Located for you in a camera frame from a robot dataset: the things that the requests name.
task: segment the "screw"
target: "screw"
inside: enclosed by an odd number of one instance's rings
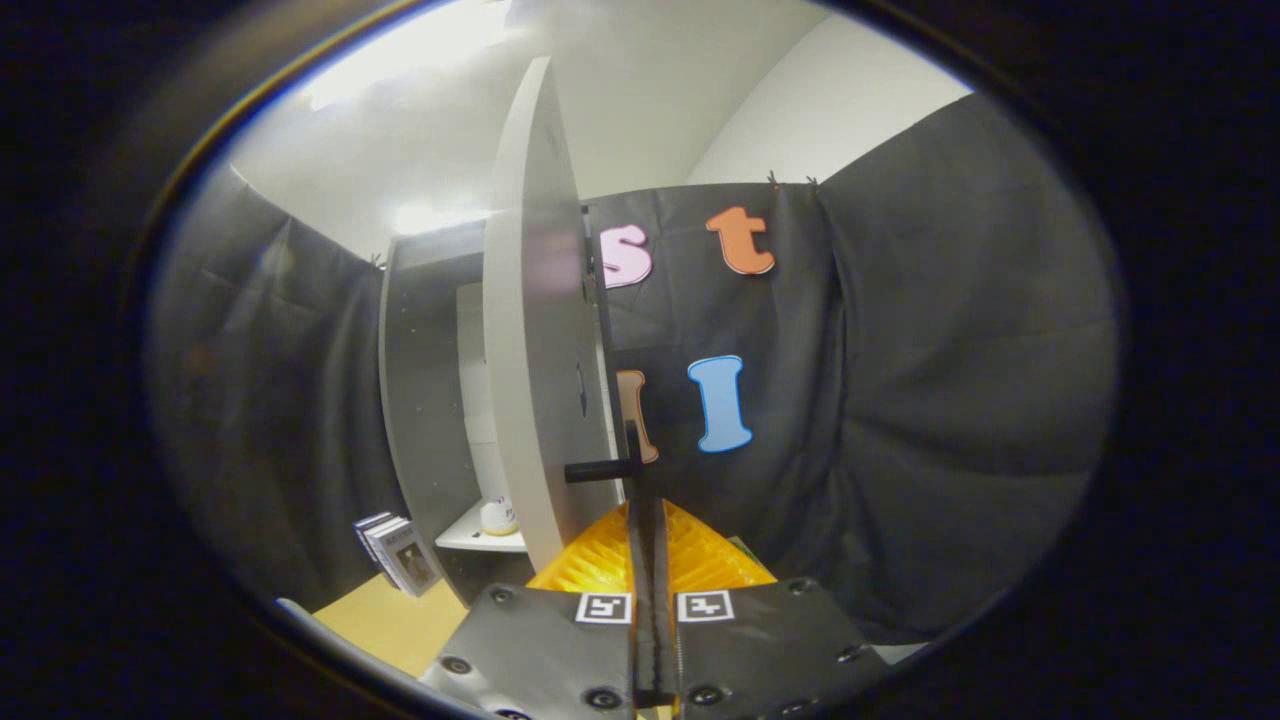
[[[607,691],[604,688],[598,688],[594,691],[588,691],[586,703],[596,710],[613,710],[622,705],[622,698],[618,693],[613,691]]]
[[[689,702],[692,702],[694,705],[716,705],[722,700],[724,700],[724,693],[721,692],[719,688],[713,688],[710,685],[703,685],[689,693]]]
[[[461,657],[453,657],[452,655],[440,660],[440,665],[454,675],[466,675],[471,671],[471,664]]]
[[[836,662],[840,662],[840,664],[852,662],[852,661],[858,660],[859,657],[861,657],[861,655],[863,655],[864,651],[865,651],[865,648],[856,647],[856,646],[849,646],[845,650],[840,651],[840,655],[836,656]]]
[[[792,703],[788,703],[786,707],[783,707],[782,708],[782,714],[783,715],[794,715],[796,712],[803,711],[805,707],[809,707],[810,705],[813,705],[813,701],[810,701],[810,700],[797,700],[797,701],[795,701]]]

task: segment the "ceiling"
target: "ceiling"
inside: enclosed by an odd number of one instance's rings
[[[803,0],[463,1],[282,97],[230,161],[302,222],[385,255],[397,234],[483,217],[507,109],[529,61],[549,55],[581,197],[682,184],[828,14]]]

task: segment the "table surface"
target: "table surface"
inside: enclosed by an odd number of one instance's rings
[[[445,582],[413,597],[374,575],[315,618],[360,650],[417,678],[466,615]]]

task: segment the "black fabric backdrop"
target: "black fabric backdrop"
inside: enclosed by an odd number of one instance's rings
[[[252,591],[314,611],[376,571],[351,524],[406,512],[378,387],[381,272],[229,167],[195,197],[151,302],[154,425],[197,530]]]
[[[588,202],[653,272],[608,291],[617,369],[645,373],[646,482],[778,575],[831,589],[876,642],[933,637],[1051,544],[1101,452],[1116,309],[1101,231],[973,95],[820,186]],[[763,218],[763,275],[705,222]],[[703,454],[690,363],[739,355],[750,445]]]

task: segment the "book stack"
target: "book stack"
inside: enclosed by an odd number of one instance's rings
[[[392,587],[417,597],[440,579],[435,560],[413,523],[379,512],[355,523],[356,536]]]

